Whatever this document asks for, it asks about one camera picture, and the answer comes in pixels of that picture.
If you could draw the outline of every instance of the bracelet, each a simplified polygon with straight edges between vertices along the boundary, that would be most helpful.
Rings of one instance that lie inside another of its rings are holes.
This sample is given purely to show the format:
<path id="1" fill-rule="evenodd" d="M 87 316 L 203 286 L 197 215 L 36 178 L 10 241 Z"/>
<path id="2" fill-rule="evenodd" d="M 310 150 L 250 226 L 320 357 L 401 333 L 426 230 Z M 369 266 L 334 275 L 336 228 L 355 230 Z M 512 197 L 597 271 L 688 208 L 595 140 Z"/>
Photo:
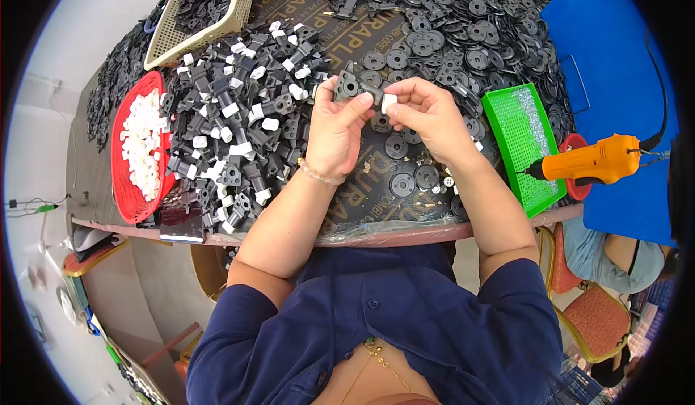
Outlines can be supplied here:
<path id="1" fill-rule="evenodd" d="M 326 185 L 340 185 L 343 182 L 345 182 L 345 175 L 342 175 L 340 177 L 326 177 L 322 176 L 321 174 L 318 174 L 309 166 L 307 165 L 307 161 L 303 157 L 299 157 L 297 159 L 297 162 L 300 165 L 300 168 L 304 170 L 304 174 L 306 174 L 310 178 L 315 178 L 318 181 L 321 181 L 325 183 Z"/>

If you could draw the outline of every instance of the light blue shirt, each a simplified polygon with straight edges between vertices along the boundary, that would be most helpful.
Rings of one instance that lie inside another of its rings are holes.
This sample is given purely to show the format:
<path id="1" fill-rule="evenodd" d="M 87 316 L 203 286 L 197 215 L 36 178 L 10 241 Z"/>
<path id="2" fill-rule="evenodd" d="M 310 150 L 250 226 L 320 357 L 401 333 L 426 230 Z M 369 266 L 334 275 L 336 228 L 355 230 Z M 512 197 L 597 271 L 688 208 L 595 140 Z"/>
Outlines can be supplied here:
<path id="1" fill-rule="evenodd" d="M 608 233 L 584 227 L 582 217 L 563 221 L 562 228 L 567 267 L 580 279 L 632 294 L 648 288 L 664 268 L 664 253 L 659 244 L 639 241 L 632 273 L 628 275 L 603 250 Z"/>

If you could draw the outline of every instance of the wall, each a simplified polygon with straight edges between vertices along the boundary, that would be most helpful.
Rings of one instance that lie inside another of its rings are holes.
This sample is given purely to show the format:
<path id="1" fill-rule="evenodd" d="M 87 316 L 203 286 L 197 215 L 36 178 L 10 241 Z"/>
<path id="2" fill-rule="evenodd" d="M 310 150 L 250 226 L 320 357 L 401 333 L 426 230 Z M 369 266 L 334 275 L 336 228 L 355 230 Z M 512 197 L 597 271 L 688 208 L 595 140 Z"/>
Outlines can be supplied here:
<path id="1" fill-rule="evenodd" d="M 66 159 L 74 159 L 66 156 L 69 123 L 79 94 L 106 54 L 157 1 L 60 1 L 31 55 L 14 107 L 4 168 L 5 202 L 33 197 L 56 201 L 65 196 Z M 57 244 L 67 237 L 63 210 L 47 213 L 45 242 L 53 246 L 49 254 L 54 261 L 38 251 L 41 215 L 7 220 L 15 274 L 39 265 L 47 279 L 45 292 L 33 291 L 20 280 L 22 297 L 39 315 L 48 339 L 47 356 L 78 402 L 137 403 L 103 341 L 71 324 L 58 304 L 56 288 L 64 286 L 58 271 L 66 252 Z"/>

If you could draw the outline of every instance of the navy blue shirt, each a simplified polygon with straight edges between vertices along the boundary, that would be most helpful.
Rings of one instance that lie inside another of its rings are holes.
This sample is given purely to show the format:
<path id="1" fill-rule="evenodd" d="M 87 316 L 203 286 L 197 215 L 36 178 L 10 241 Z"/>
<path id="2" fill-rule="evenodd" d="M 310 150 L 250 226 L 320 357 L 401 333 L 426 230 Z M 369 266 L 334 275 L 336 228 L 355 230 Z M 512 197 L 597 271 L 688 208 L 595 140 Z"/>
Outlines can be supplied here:
<path id="1" fill-rule="evenodd" d="M 190 405 L 309 404 L 369 336 L 403 351 L 443 404 L 541 403 L 560 372 L 557 316 L 536 263 L 509 262 L 478 296 L 441 245 L 314 249 L 278 311 L 227 288 L 188 366 Z"/>

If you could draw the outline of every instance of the chair cushion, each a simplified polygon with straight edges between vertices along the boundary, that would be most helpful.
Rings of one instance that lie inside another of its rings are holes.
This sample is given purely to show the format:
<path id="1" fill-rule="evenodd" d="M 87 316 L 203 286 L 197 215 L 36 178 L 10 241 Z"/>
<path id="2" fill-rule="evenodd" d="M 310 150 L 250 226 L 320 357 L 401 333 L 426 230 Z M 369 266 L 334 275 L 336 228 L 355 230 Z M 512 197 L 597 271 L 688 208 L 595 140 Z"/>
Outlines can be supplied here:
<path id="1" fill-rule="evenodd" d="M 577 287 L 582 279 L 572 274 L 567 267 L 567 260 L 564 255 L 564 236 L 562 233 L 562 223 L 555 225 L 555 261 L 552 264 L 551 289 L 557 294 L 568 292 Z"/>
<path id="2" fill-rule="evenodd" d="M 595 356 L 615 349 L 630 325 L 630 315 L 620 301 L 597 286 L 582 293 L 562 314 Z"/>

